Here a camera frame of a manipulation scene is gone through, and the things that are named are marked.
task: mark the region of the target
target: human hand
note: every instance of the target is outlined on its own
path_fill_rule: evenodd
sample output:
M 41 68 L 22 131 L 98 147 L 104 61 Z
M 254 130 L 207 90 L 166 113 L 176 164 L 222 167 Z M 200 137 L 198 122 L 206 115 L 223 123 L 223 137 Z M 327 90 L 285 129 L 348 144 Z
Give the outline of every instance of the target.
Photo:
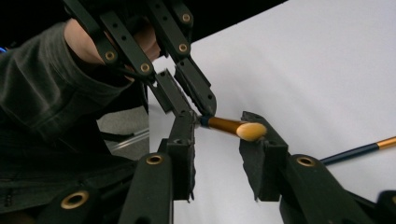
M 64 39 L 71 50 L 85 63 L 91 65 L 105 64 L 100 57 L 92 39 L 74 19 L 70 19 L 64 28 Z M 151 61 L 160 56 L 160 47 L 157 43 L 153 27 L 146 23 L 134 35 L 134 40 L 146 53 Z

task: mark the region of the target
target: brush head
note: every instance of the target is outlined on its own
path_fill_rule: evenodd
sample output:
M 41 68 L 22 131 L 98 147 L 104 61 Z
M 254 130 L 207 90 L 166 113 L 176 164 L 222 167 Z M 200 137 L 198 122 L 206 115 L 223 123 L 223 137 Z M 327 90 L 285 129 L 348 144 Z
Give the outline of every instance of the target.
M 249 142 L 258 140 L 266 133 L 267 133 L 267 128 L 265 128 L 264 125 L 257 122 L 252 122 L 252 123 L 247 122 L 241 124 L 236 129 L 236 135 Z

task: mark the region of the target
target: paintbrush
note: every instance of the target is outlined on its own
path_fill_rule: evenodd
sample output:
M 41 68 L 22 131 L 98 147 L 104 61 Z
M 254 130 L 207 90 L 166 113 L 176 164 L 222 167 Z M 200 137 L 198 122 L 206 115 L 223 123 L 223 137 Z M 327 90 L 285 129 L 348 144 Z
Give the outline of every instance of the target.
M 203 127 L 230 133 L 249 142 L 256 141 L 267 133 L 265 126 L 258 122 L 207 116 L 201 117 L 200 122 Z
M 325 158 L 321 160 L 321 162 L 325 165 L 331 165 L 340 161 L 350 160 L 370 152 L 375 152 L 378 150 L 395 147 L 395 146 L 396 146 L 396 136 L 366 146 L 356 147 L 348 151 L 341 152 L 339 154 Z

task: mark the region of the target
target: sleeve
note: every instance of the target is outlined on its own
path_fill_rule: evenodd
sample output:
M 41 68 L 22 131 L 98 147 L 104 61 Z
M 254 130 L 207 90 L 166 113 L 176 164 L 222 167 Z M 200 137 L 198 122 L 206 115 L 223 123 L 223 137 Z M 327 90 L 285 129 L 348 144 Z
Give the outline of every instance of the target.
M 17 49 L 0 54 L 0 106 L 27 132 L 49 142 L 130 85 L 93 79 L 75 64 L 57 23 Z

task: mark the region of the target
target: white surface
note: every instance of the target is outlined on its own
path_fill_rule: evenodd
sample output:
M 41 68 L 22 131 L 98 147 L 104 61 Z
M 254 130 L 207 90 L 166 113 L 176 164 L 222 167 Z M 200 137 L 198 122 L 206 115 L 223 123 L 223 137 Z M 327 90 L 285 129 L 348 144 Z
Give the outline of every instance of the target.
M 323 159 L 396 135 L 396 1 L 289 0 L 192 45 L 212 84 L 217 116 L 265 117 L 291 154 Z M 174 71 L 170 59 L 157 72 Z M 150 150 L 174 115 L 149 97 Z M 195 131 L 195 200 L 176 202 L 175 223 L 283 223 L 278 203 L 255 202 L 239 139 Z M 373 202 L 396 189 L 396 149 L 329 167 L 339 182 Z

